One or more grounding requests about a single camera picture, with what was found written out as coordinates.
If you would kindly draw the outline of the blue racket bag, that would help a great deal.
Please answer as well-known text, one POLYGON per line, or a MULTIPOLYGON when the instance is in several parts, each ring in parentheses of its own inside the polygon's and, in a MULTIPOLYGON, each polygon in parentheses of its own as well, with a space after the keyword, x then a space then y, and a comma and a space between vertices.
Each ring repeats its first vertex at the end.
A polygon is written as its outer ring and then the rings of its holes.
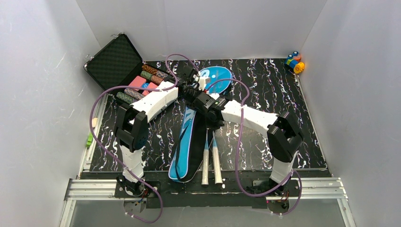
MULTIPOLYGON (((200 71, 200 76, 211 78, 205 89, 220 95, 228 94, 233 77, 229 69, 221 66, 207 67, 200 71)), ((185 100, 179 138, 173 146, 174 156, 168 171, 169 178, 179 183, 191 181, 202 166, 207 131, 209 146, 213 140, 213 130, 208 129, 204 116, 192 107, 192 101, 185 100)))

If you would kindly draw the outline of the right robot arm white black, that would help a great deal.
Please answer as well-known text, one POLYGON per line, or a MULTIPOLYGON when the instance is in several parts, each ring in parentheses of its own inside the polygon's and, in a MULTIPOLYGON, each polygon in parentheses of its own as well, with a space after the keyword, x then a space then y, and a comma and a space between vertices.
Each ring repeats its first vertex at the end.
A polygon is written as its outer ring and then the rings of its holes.
POLYGON ((217 93, 200 92, 189 102, 206 117, 211 129, 219 129, 224 122, 233 122, 239 124, 240 129, 246 127, 267 138, 274 159, 269 178, 271 187, 279 188, 289 181, 296 153, 304 141, 300 127, 289 112, 263 112, 217 93))

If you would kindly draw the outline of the blue badminton racket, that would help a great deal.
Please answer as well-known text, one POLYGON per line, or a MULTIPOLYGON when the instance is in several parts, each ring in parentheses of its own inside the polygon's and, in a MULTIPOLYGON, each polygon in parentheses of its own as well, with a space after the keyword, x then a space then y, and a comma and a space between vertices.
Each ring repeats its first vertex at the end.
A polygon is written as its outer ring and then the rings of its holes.
POLYGON ((209 136, 208 131, 206 132, 206 141, 203 150, 203 162, 202 162, 202 178, 201 185, 207 187, 209 185, 209 136))
POLYGON ((221 174, 218 146, 217 146, 217 141, 216 141, 215 135, 213 135, 213 140, 212 140, 212 158, 213 158, 215 184, 222 185, 223 180, 222 180, 222 174, 221 174))

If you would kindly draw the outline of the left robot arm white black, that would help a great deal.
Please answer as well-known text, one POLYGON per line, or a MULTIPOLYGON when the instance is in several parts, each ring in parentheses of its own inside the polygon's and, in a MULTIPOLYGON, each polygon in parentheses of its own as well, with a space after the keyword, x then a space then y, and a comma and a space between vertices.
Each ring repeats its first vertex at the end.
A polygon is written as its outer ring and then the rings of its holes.
POLYGON ((155 88, 149 86, 150 93, 137 102, 119 107, 114 135, 122 151, 124 170, 118 183, 124 189, 138 193, 145 188, 142 166, 142 151, 148 140, 149 122, 157 117, 180 95, 202 91, 210 82, 208 76, 191 69, 188 74, 174 78, 169 75, 155 88))

